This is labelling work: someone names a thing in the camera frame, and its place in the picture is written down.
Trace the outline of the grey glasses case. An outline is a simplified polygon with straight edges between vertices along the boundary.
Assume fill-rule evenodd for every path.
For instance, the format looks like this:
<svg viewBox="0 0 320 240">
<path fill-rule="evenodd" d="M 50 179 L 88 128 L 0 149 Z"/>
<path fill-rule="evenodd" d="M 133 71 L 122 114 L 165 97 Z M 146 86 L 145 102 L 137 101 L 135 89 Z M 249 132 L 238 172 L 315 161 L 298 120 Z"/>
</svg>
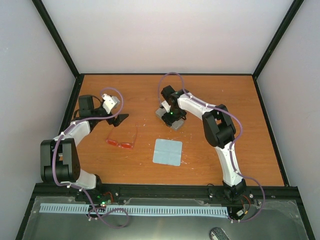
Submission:
<svg viewBox="0 0 320 240">
<path fill-rule="evenodd" d="M 179 130 L 185 123 L 185 120 L 180 118 L 180 119 L 175 119 L 173 114 L 170 112 L 166 112 L 164 108 L 159 107 L 155 111 L 155 115 L 165 123 L 165 125 L 175 131 Z"/>
</svg>

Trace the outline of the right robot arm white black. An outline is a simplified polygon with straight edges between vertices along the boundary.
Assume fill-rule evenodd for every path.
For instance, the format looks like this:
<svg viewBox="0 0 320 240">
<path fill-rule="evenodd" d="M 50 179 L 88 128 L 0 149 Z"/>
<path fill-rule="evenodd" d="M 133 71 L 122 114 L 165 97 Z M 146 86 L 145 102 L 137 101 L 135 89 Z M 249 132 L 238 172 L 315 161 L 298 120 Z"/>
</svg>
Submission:
<svg viewBox="0 0 320 240">
<path fill-rule="evenodd" d="M 204 136 L 214 147 L 222 168 L 224 195 L 235 201 L 246 190 L 246 181 L 239 169 L 235 153 L 236 127 L 225 105 L 210 105 L 188 91 L 175 91 L 168 85 L 160 95 L 164 101 L 156 111 L 157 116 L 170 128 L 178 130 L 190 113 L 202 120 Z"/>
</svg>

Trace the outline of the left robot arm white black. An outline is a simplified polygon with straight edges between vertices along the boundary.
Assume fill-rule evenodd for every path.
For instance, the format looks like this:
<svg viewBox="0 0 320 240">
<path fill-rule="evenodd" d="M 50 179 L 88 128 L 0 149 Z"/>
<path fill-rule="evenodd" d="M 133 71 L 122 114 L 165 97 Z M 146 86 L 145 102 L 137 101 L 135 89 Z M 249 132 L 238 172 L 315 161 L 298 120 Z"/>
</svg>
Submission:
<svg viewBox="0 0 320 240">
<path fill-rule="evenodd" d="M 80 96 L 70 125 L 55 138 L 40 144 L 42 181 L 86 190 L 86 195 L 95 202 L 103 198 L 104 188 L 99 185 L 101 180 L 98 175 L 81 169 L 77 146 L 99 122 L 106 121 L 117 127 L 129 116 L 127 113 L 112 113 L 121 103 L 116 96 L 103 94 L 101 97 Z"/>
</svg>

